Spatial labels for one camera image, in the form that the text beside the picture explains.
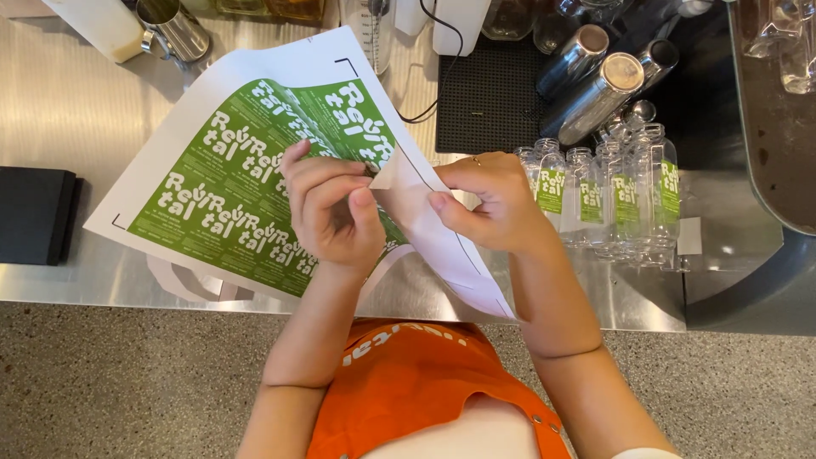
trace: black rubber bar mat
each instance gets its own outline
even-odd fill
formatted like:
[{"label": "black rubber bar mat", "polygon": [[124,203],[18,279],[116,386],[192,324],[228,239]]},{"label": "black rubber bar mat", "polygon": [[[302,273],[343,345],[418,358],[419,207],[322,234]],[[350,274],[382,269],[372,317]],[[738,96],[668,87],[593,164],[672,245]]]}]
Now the black rubber bar mat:
[{"label": "black rubber bar mat", "polygon": [[[439,94],[437,152],[479,154],[532,146],[546,105],[534,81],[548,56],[533,44],[480,36],[468,57],[460,57]],[[453,56],[439,56],[439,81]]]}]

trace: speckled floor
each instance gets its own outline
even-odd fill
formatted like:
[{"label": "speckled floor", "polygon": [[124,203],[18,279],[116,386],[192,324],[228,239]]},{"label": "speckled floor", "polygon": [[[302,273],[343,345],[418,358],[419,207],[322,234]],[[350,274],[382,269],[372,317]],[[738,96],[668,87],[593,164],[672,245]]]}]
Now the speckled floor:
[{"label": "speckled floor", "polygon": [[[0,457],[231,457],[285,321],[0,303]],[[541,393],[517,329],[485,330]],[[605,338],[684,457],[816,457],[816,339]]]}]

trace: green label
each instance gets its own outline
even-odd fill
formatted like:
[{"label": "green label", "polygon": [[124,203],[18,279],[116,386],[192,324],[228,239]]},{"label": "green label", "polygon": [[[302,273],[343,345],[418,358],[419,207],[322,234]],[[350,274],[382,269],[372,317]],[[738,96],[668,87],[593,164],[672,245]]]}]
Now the green label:
[{"label": "green label", "polygon": [[594,180],[581,180],[581,221],[587,223],[603,224],[604,217],[601,214],[601,188]]},{"label": "green label", "polygon": [[680,217],[680,173],[676,165],[665,159],[660,163],[660,204],[664,221]]},{"label": "green label", "polygon": [[615,223],[637,223],[641,219],[640,209],[637,206],[635,182],[624,174],[615,174],[612,177],[614,187]]},{"label": "green label", "polygon": [[[375,172],[396,145],[359,79],[292,89],[255,80],[210,116],[127,230],[302,296],[317,258],[292,230],[281,158],[305,138],[309,156],[364,161]],[[380,220],[387,234],[381,260],[408,242],[381,209]]]},{"label": "green label", "polygon": [[543,211],[561,213],[561,197],[564,194],[564,172],[542,169],[539,173],[538,193],[535,201]]}]

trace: measuring jug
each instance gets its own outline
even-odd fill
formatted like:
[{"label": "measuring jug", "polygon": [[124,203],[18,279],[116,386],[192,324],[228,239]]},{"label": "measuring jug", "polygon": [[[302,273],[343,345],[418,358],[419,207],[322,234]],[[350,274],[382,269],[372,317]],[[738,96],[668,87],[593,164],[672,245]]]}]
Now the measuring jug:
[{"label": "measuring jug", "polygon": [[340,23],[351,26],[378,75],[391,59],[396,6],[395,0],[340,0]]}]

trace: orange shirt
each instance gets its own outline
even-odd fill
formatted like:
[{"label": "orange shirt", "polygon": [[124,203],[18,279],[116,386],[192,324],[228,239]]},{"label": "orange shirt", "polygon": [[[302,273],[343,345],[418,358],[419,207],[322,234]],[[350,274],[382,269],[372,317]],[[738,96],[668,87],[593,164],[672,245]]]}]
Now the orange shirt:
[{"label": "orange shirt", "polygon": [[381,319],[352,326],[306,457],[357,459],[391,440],[457,419],[477,393],[518,406],[534,427],[542,457],[570,457],[556,414],[504,370],[475,325]]}]

